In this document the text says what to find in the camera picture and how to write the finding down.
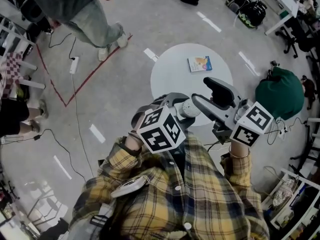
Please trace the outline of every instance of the checkered cloth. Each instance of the checkered cloth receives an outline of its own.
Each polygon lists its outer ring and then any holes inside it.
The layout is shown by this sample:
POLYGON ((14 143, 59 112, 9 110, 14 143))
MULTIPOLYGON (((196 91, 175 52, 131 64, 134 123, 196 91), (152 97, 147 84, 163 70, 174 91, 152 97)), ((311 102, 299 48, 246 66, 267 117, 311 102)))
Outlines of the checkered cloth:
POLYGON ((19 83, 23 79, 20 74, 18 61, 22 60, 23 52, 7 53, 0 65, 0 74, 2 80, 0 81, 0 97, 1 99, 8 99, 12 86, 14 83, 19 83))
POLYGON ((126 237, 121 239, 269 239, 261 198, 251 189, 251 155, 224 158, 223 176, 195 136, 185 134, 184 178, 170 152, 151 154, 143 146, 134 156, 118 139, 98 176, 83 187, 68 240, 96 240, 91 235, 99 230, 90 219, 102 204, 111 204, 115 189, 140 177, 147 184, 130 201, 123 202, 128 196, 116 199, 114 215, 124 218, 119 233, 126 237))

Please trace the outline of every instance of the book cover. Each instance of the book cover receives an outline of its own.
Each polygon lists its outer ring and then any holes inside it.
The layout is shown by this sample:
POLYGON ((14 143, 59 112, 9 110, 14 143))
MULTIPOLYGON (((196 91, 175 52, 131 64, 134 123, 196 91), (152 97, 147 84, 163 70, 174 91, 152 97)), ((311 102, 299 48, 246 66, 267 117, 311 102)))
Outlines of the book cover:
POLYGON ((191 72, 212 70, 212 65, 209 56, 190 57, 188 58, 188 63, 191 72))

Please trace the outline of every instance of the plaid shirt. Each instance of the plaid shirt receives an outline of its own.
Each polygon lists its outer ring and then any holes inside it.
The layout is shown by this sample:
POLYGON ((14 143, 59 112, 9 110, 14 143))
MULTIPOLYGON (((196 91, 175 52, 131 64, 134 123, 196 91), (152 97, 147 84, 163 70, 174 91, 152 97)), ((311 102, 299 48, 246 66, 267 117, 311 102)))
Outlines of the plaid shirt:
MULTIPOLYGON (((111 192, 117 187, 143 176, 146 185, 121 209, 125 218, 122 236, 269 239, 261 197, 251 190, 251 155, 223 159, 223 176, 194 135, 186 135, 184 179, 169 152, 151 154, 143 147, 133 156, 118 139, 99 168, 98 177, 85 184, 74 206, 70 233, 83 228, 77 227, 81 220, 97 215, 102 203, 110 204, 111 192)), ((81 237, 73 239, 87 239, 82 233, 78 235, 81 237)))

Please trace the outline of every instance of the round table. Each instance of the round table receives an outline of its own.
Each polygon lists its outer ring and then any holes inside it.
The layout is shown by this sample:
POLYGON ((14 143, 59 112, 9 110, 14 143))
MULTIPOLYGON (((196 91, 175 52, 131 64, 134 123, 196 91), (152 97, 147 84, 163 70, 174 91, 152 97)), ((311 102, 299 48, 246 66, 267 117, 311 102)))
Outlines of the round table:
MULTIPOLYGON (((151 73, 151 92, 154 99, 163 94, 183 93, 211 97, 211 90, 204 84, 206 77, 217 78, 233 85, 230 69, 213 50, 196 43, 183 43, 166 50, 156 61, 151 73), (209 56, 212 70, 190 72, 189 57, 209 56)), ((203 126, 211 122, 203 113, 195 118, 192 126, 203 126)))

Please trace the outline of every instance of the gray floor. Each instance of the gray floor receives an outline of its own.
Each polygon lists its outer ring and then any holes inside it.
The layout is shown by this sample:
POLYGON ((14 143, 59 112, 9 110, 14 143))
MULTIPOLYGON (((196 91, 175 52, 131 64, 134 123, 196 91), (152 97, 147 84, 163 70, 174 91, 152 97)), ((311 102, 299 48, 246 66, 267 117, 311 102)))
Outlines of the gray floor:
MULTIPOLYGON (((111 0, 102 1, 102 4, 108 21, 111 24, 120 21, 126 32, 133 36, 128 46, 112 55, 77 94, 80 131, 94 174, 98 167, 97 160, 104 159, 115 139, 130 130, 130 120, 136 109, 153 100, 150 76, 154 61, 144 54, 146 48, 160 56, 177 44, 205 45, 225 60, 234 86, 252 100, 257 84, 270 67, 270 61, 276 60, 299 78, 302 75, 311 77, 303 52, 299 51, 299 57, 294 59, 292 52, 283 53, 285 43, 280 37, 274 33, 265 36, 264 32, 278 20, 272 11, 268 10, 263 25, 258 29, 248 29, 239 20, 234 25, 236 15, 225 6, 225 0, 200 0, 197 7, 182 4, 179 0, 111 0), (201 20, 197 12, 203 13, 222 31, 217 32, 201 20), (249 71, 239 56, 240 51, 254 64, 260 77, 249 71), (100 143, 89 130, 92 124, 105 137, 104 143, 100 143)), ((52 36, 52 44, 59 43, 68 33, 64 26, 59 27, 52 36)), ((37 43, 49 74, 42 66, 37 49, 34 49, 27 61, 39 67, 33 74, 33 80, 45 83, 46 89, 43 92, 33 89, 30 105, 36 107, 39 98, 46 99, 50 116, 47 120, 39 119, 42 129, 53 130, 57 140, 70 151, 73 167, 89 179, 91 173, 78 134, 75 100, 65 107, 50 83, 52 80, 62 99, 68 102, 73 95, 69 74, 71 60, 68 59, 73 41, 72 35, 62 45, 49 49, 49 36, 43 34, 40 37, 37 43)), ((77 89, 100 62, 97 50, 80 41, 76 41, 72 55, 80 56, 74 75, 77 89)), ((307 111, 306 107, 307 102, 297 115, 302 121, 310 113, 315 116, 317 112, 317 105, 312 111, 307 111)), ((287 126, 293 121, 294 118, 286 121, 287 126)), ((192 130, 204 144, 209 144, 216 141, 211 128, 212 125, 206 125, 193 127, 192 130)), ((268 191, 277 180, 263 167, 272 166, 277 171, 281 167, 288 168, 289 157, 302 152, 305 139, 305 128, 299 122, 292 127, 285 140, 277 138, 273 145, 268 145, 267 136, 259 139, 252 149, 252 184, 257 190, 268 191)), ((212 151, 211 155, 216 161, 224 151, 227 150, 212 151)), ((30 218, 33 221, 41 218, 38 223, 51 219, 39 226, 41 230, 55 225, 59 217, 70 221, 73 205, 84 181, 72 170, 69 155, 54 141, 49 131, 36 142, 30 140, 4 145, 1 159, 25 211, 28 213, 40 199, 30 218), (54 156, 72 179, 63 173, 54 156)))

